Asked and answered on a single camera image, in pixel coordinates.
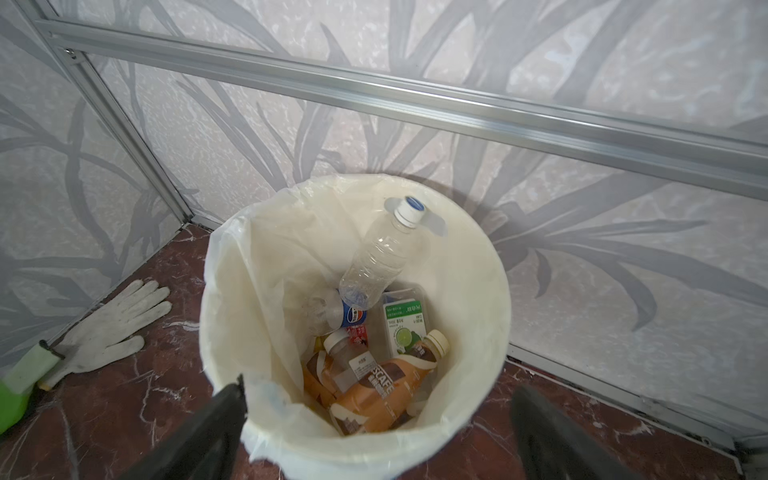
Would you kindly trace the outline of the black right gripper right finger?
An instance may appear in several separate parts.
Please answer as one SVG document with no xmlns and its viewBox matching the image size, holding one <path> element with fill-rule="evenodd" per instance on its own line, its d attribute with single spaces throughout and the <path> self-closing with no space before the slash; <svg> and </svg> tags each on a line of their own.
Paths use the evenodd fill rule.
<svg viewBox="0 0 768 480">
<path fill-rule="evenodd" d="M 640 479 L 528 386 L 511 398 L 511 423 L 528 479 Z"/>
</svg>

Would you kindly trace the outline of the clear bottle blue label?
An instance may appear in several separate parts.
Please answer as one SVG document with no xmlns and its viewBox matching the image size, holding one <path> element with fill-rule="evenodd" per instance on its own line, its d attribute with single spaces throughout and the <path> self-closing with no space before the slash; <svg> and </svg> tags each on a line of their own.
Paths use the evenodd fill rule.
<svg viewBox="0 0 768 480">
<path fill-rule="evenodd" d="M 357 327 L 367 320 L 367 312 L 345 303 L 333 288 L 315 291 L 304 306 L 307 325 L 311 334 L 323 336 L 339 329 Z"/>
</svg>

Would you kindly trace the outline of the brown bottle white cap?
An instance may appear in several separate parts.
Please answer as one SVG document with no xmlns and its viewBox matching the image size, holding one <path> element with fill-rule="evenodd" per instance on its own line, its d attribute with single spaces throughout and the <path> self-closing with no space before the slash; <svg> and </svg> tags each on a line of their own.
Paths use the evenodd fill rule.
<svg viewBox="0 0 768 480">
<path fill-rule="evenodd" d="M 378 363 L 366 346 L 350 339 L 346 329 L 328 335 L 323 347 L 303 366 L 303 380 L 305 393 L 328 409 Z"/>
</svg>

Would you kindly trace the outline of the clear bottle white cap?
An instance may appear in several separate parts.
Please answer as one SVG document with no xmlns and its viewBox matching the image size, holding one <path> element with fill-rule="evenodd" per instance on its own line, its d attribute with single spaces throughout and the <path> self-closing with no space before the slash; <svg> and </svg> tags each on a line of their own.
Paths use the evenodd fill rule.
<svg viewBox="0 0 768 480">
<path fill-rule="evenodd" d="M 426 213 L 421 201 L 406 196 L 396 200 L 393 212 L 385 211 L 373 221 L 342 276 L 339 293 L 345 303 L 370 310 L 406 266 L 423 253 L 426 237 L 421 221 Z"/>
</svg>

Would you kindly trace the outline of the clear rectangular green-label bottle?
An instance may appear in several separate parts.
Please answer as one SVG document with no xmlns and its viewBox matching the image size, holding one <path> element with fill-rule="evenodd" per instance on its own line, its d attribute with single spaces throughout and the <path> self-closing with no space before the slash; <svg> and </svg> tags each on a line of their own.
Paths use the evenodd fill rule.
<svg viewBox="0 0 768 480">
<path fill-rule="evenodd" d="M 368 311 L 365 326 L 368 348 L 377 362 L 405 353 L 423 339 L 429 329 L 423 289 L 410 284 L 385 291 Z"/>
</svg>

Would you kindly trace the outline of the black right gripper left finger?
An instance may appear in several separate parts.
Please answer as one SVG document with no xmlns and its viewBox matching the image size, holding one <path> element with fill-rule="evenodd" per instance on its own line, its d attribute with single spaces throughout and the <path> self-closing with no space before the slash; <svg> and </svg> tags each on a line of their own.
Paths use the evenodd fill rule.
<svg viewBox="0 0 768 480">
<path fill-rule="evenodd" d="M 244 380 L 226 385 L 123 479 L 229 479 L 247 420 Z"/>
</svg>

